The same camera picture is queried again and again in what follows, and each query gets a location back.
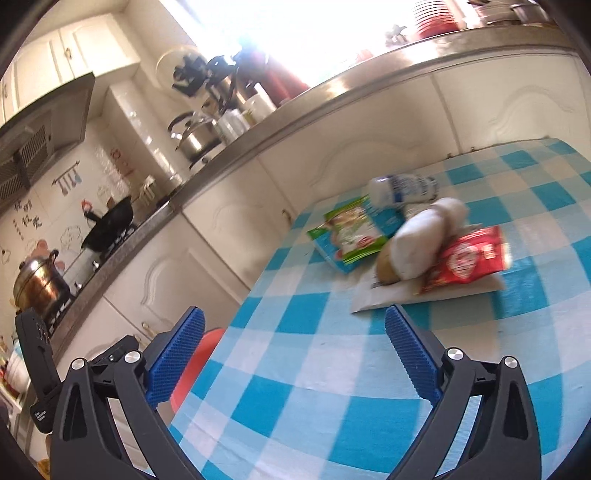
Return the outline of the red thermos jug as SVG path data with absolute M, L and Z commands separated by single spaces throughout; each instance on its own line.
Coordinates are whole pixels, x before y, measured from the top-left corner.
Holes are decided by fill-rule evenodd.
M 259 51 L 242 49 L 233 59 L 243 75 L 263 87 L 276 107 L 310 89 L 304 81 Z

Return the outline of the red snack packet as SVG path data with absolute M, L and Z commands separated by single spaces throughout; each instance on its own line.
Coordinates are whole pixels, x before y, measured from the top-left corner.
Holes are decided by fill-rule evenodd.
M 512 256 L 500 226 L 475 230 L 449 243 L 426 273 L 422 292 L 466 285 L 510 268 Z

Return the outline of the blue cartoon snack bag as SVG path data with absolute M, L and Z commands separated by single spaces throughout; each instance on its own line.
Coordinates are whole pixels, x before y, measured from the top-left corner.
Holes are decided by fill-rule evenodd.
M 307 235 L 325 262 L 349 274 L 363 260 L 377 255 L 404 222 L 401 211 L 380 210 L 366 195 L 325 213 L 324 223 Z

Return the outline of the white mug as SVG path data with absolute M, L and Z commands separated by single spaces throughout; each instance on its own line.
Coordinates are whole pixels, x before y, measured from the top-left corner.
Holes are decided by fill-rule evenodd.
M 216 125 L 225 144 L 232 143 L 250 129 L 249 122 L 238 109 L 226 110 Z

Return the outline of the black wok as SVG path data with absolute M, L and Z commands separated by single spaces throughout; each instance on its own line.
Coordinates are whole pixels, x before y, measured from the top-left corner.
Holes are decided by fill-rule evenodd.
M 103 216 L 94 211 L 84 212 L 84 217 L 94 225 L 82 241 L 81 247 L 93 252 L 106 251 L 115 240 L 127 230 L 133 220 L 131 197 L 126 196 L 110 208 Z

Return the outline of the red plastic trash bin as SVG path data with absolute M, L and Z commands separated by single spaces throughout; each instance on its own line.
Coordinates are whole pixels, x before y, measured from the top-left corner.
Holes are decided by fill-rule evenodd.
M 183 403 L 207 360 L 221 341 L 224 332 L 223 328 L 215 328 L 206 331 L 202 336 L 171 394 L 169 403 L 174 413 L 178 411 Z

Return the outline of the brass steamer pot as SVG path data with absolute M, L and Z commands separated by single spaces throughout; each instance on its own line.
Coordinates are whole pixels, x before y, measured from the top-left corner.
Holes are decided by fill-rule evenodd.
M 47 321 L 70 299 L 69 285 L 55 264 L 58 254 L 54 249 L 47 256 L 34 256 L 19 265 L 13 296 L 20 311 L 33 309 Z

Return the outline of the black range hood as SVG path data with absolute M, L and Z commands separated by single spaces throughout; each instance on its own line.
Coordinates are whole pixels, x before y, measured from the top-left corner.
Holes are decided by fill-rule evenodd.
M 85 139 L 95 76 L 44 95 L 1 127 L 1 209 L 23 197 L 61 157 Z

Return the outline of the white blue plastic bottle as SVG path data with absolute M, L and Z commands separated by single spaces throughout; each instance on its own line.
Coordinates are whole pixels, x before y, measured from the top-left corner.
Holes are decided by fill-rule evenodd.
M 439 196 L 439 184 L 428 176 L 394 174 L 370 180 L 368 194 L 376 208 L 399 208 L 435 201 Z

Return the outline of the blue white checkered tablecloth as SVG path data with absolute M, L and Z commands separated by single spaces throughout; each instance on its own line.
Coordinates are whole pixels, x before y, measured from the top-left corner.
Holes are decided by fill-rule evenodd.
M 207 479 L 385 479 L 457 473 L 487 389 L 502 431 L 535 412 L 541 475 L 555 474 L 590 421 L 590 163 L 558 139 L 461 155 L 423 169 L 501 230 L 503 287 L 452 300 L 353 312 L 361 270 L 342 275 L 311 230 L 345 196 L 304 210 L 263 269 L 169 431 Z

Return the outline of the steel pot with lid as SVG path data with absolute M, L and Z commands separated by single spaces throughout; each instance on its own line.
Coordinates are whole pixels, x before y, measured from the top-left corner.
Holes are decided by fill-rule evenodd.
M 215 120 L 194 111 L 184 112 L 172 119 L 167 132 L 171 139 L 177 141 L 176 149 L 190 164 L 198 162 L 222 144 Z

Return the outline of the brown potato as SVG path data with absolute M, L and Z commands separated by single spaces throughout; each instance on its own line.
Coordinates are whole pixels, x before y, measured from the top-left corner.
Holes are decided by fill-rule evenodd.
M 408 219 L 380 251 L 377 280 L 391 285 L 425 274 L 443 246 L 465 226 L 468 215 L 464 202 L 445 197 Z

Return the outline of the glass pot lid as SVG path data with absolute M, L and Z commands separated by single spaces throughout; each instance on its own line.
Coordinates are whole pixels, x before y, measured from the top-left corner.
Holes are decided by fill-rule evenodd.
M 194 97 L 208 78 L 207 62 L 194 46 L 181 45 L 160 56 L 155 74 L 165 90 Z

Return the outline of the white pouch bag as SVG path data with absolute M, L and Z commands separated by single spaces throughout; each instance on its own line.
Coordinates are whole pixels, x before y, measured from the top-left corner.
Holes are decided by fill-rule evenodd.
M 505 282 L 500 274 L 485 276 L 469 284 L 452 284 L 422 293 L 423 280 L 417 278 L 384 285 L 378 281 L 376 261 L 363 271 L 349 305 L 349 312 L 359 313 L 368 310 L 390 307 L 394 304 L 408 305 L 433 301 L 443 301 L 484 293 L 502 291 Z

